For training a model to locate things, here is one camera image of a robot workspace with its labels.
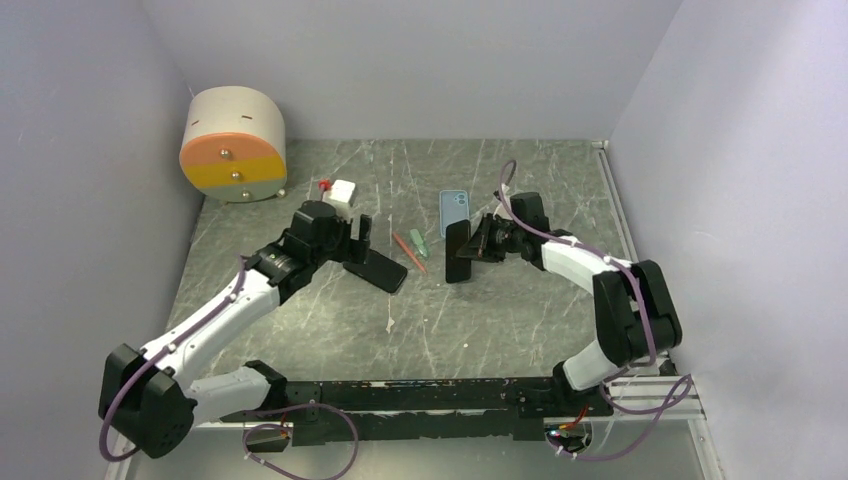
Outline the black phone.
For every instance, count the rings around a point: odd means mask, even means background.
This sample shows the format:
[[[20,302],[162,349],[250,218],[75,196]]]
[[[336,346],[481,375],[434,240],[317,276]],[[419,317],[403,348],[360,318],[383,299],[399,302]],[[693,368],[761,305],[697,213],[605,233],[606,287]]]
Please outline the black phone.
[[[408,275],[406,267],[373,249],[363,263],[344,262],[343,268],[388,294],[397,293]]]

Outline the light blue phone case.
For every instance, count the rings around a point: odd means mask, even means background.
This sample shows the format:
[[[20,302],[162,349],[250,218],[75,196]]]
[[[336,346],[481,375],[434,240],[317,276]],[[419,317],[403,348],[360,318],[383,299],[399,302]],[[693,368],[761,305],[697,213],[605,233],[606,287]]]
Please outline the light blue phone case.
[[[439,193],[440,235],[447,236],[447,227],[469,219],[469,196],[465,190],[442,190]]]

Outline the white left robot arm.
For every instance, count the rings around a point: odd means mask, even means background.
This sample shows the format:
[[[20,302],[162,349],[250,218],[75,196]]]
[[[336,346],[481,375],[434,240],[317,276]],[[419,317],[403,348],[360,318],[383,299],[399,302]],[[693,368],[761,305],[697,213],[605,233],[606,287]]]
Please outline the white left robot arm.
[[[328,262],[363,263],[372,219],[353,218],[350,204],[308,200],[280,237],[239,260],[230,283],[174,329],[143,347],[116,347],[104,367],[98,446],[109,462],[127,459],[109,450],[117,431],[135,452],[160,458],[195,426],[238,411],[262,420],[289,406],[287,379],[261,361],[226,374],[199,374],[243,330],[309,285]]]

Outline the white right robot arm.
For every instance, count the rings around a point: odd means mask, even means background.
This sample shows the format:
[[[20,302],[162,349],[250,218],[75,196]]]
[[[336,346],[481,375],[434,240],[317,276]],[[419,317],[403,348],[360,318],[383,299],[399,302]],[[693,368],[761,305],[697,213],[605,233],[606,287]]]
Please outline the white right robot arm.
[[[499,263],[517,254],[535,268],[587,291],[594,302],[594,338],[554,368],[553,408],[572,415],[600,385],[626,367],[651,364],[678,346],[682,327],[660,266],[630,262],[590,248],[565,230],[554,230],[536,192],[509,197],[499,214],[445,227],[446,281],[470,279],[473,262]]]

